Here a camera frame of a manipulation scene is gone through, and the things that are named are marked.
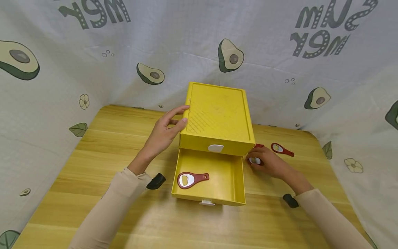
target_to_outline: yellow drawer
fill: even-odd
[[[242,159],[240,156],[180,148],[172,196],[207,205],[245,205]],[[198,182],[191,188],[182,189],[177,183],[182,172],[208,173],[209,179]]]
[[[181,148],[244,156],[256,144],[245,90],[190,82],[185,104]]]

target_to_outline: white curtain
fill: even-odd
[[[0,234],[23,229],[101,107],[168,110],[196,81],[245,89],[256,124],[312,132],[367,233],[396,248],[397,10],[395,0],[2,1]]]

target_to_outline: beige sleeve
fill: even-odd
[[[321,229],[334,249],[373,249],[365,238],[318,189],[302,193],[297,202]]]
[[[146,173],[136,176],[127,168],[116,173],[105,195],[80,225],[69,248],[108,248],[131,204],[150,181]]]

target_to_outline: finger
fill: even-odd
[[[169,121],[169,125],[171,125],[171,124],[177,124],[178,123],[178,121],[179,120],[175,120],[175,119],[170,119],[170,121]]]
[[[163,115],[162,118],[170,120],[172,119],[175,115],[177,114],[183,114],[185,110],[188,110],[189,106],[178,106],[174,109],[171,109],[170,111],[166,112],[166,114]]]
[[[188,121],[187,118],[183,118],[182,120],[178,121],[178,123],[174,127],[170,128],[170,130],[172,130],[173,133],[177,135],[177,133],[182,131],[182,129],[184,129],[187,126],[187,121]]]
[[[248,160],[251,157],[258,157],[261,159],[262,156],[263,156],[263,153],[261,153],[261,152],[249,152],[249,154],[246,156],[246,160]]]
[[[263,171],[263,170],[264,170],[264,167],[263,167],[263,166],[258,165],[258,164],[255,164],[255,163],[250,164],[250,167],[251,167],[252,169],[254,169],[254,170],[257,170],[257,171]]]

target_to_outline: forearm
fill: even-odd
[[[150,181],[146,173],[137,176],[127,168],[118,172],[107,192],[80,225],[69,248],[108,248],[131,204]]]
[[[156,157],[153,151],[144,147],[140,150],[134,160],[127,166],[127,168],[135,175],[145,172],[150,162]]]
[[[372,249],[356,228],[322,195],[318,189],[304,192],[297,202],[321,229],[334,249]]]
[[[282,179],[296,193],[296,195],[314,189],[305,176],[294,169],[291,169]]]

